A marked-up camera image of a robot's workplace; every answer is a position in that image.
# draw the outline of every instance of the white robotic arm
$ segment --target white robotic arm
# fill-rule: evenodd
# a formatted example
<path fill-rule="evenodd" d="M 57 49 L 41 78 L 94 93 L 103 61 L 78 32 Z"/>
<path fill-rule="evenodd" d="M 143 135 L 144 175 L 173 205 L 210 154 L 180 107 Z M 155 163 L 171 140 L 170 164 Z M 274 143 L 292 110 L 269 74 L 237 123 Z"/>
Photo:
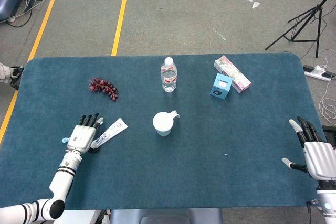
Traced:
<path fill-rule="evenodd" d="M 89 150 L 96 130 L 103 121 L 103 118 L 96 121 L 98 114 L 95 114 L 91 121 L 92 115 L 84 121 L 85 117 L 83 115 L 74 128 L 66 154 L 49 186 L 54 194 L 53 198 L 0 208 L 1 224 L 30 224 L 34 221 L 55 220 L 62 215 L 65 199 L 82 160 L 81 155 Z"/>
<path fill-rule="evenodd" d="M 282 161 L 290 169 L 309 173 L 311 178 L 318 181 L 316 192 L 325 222 L 336 224 L 336 153 L 331 144 L 321 140 L 310 122 L 299 116 L 298 120 L 302 127 L 292 119 L 289 123 L 299 138 L 306 164 L 295 164 L 285 157 Z"/>

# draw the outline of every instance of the tripod leg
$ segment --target tripod leg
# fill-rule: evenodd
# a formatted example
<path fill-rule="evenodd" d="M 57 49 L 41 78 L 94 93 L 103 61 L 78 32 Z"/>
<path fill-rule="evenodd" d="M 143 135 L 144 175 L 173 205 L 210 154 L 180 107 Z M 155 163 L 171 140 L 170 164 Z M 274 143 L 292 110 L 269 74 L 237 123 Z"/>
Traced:
<path fill-rule="evenodd" d="M 281 39 L 282 37 L 284 37 L 287 33 L 289 33 L 292 29 L 294 29 L 297 25 L 299 25 L 302 21 L 304 21 L 309 15 L 311 15 L 311 17 L 312 17 L 312 16 L 314 16 L 314 14 L 315 14 L 315 10 L 313 9 L 305 17 L 303 17 L 301 20 L 299 20 L 297 23 L 295 23 L 291 28 L 289 28 L 284 34 L 282 34 L 279 38 L 277 38 L 271 45 L 269 45 L 268 47 L 266 47 L 265 50 L 267 50 L 268 48 L 270 48 L 271 46 L 273 46 L 276 42 L 278 42 L 279 39 Z"/>
<path fill-rule="evenodd" d="M 314 9 L 312 11 L 312 13 L 310 14 L 309 18 L 303 23 L 303 25 L 300 27 L 300 29 L 294 34 L 293 37 L 291 37 L 291 41 L 293 41 L 298 35 L 299 33 L 304 29 L 304 27 L 306 26 L 306 24 L 308 24 L 308 22 L 312 19 L 312 17 L 314 17 L 315 13 L 317 13 L 318 9 Z"/>
<path fill-rule="evenodd" d="M 315 55 L 315 58 L 317 58 L 317 56 L 319 55 L 321 20 L 322 20 L 322 9 L 320 9 L 320 14 L 319 14 L 319 26 L 317 28 L 316 55 Z"/>
<path fill-rule="evenodd" d="M 308 11 L 306 11 L 306 12 L 300 14 L 299 16 L 296 16 L 295 18 L 292 18 L 291 20 L 288 21 L 288 23 L 291 22 L 291 21 L 293 21 L 294 19 L 297 19 L 297 18 L 303 16 L 303 15 L 306 14 L 306 13 L 311 12 L 311 11 L 314 10 L 315 8 L 316 8 L 316 7 L 313 7 L 312 9 L 309 9 Z"/>

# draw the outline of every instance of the tripod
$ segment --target tripod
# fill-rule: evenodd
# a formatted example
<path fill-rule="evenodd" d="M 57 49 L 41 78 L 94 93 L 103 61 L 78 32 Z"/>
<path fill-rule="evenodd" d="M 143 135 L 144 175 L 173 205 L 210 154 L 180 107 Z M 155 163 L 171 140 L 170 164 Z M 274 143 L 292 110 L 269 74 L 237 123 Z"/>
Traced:
<path fill-rule="evenodd" d="M 265 50 L 267 50 L 268 48 L 273 46 L 282 37 L 285 38 L 286 40 L 290 41 L 290 42 L 316 42 L 316 58 L 317 58 L 318 53 L 319 53 L 319 43 L 320 43 L 320 30 L 321 30 L 322 9 L 323 9 L 322 6 L 324 5 L 324 3 L 326 1 L 327 0 L 322 0 L 322 2 L 320 4 L 318 4 L 317 6 L 313 7 L 312 9 L 309 9 L 308 11 L 300 14 L 299 16 L 296 16 L 295 18 L 292 18 L 291 20 L 289 20 L 288 22 L 291 22 L 294 19 L 296 19 L 295 24 L 291 28 L 289 28 L 284 34 L 282 34 L 279 38 L 277 38 L 272 44 L 270 44 L 268 47 L 266 47 Z M 295 40 L 295 38 L 299 35 L 299 33 L 304 29 L 306 24 L 308 24 L 308 22 L 313 17 L 315 17 L 316 13 L 319 13 L 319 24 L 318 24 L 318 30 L 317 30 L 317 38 L 316 39 L 307 39 L 307 40 Z M 303 23 L 303 25 L 296 32 L 297 26 L 301 22 L 303 22 L 305 19 L 306 19 L 306 21 Z M 289 33 L 290 31 L 292 31 L 292 35 L 291 35 L 290 38 L 288 38 L 288 37 L 286 37 L 286 34 Z"/>

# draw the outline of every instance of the gray chair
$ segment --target gray chair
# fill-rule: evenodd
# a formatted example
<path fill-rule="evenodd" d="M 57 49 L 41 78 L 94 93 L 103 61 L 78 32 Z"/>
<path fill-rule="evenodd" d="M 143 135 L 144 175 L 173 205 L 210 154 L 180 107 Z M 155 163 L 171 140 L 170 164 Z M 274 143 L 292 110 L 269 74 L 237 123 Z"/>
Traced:
<path fill-rule="evenodd" d="M 113 210 L 111 224 L 223 224 L 220 208 Z"/>

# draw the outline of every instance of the cup handle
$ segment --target cup handle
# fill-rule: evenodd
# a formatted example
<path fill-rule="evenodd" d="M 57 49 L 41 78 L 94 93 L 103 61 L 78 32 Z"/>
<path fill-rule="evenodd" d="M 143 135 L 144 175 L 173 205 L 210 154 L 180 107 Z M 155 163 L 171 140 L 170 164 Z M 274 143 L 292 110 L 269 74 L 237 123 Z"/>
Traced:
<path fill-rule="evenodd" d="M 175 117 L 180 118 L 180 115 L 177 113 L 176 110 L 169 113 L 169 115 L 174 119 Z"/>

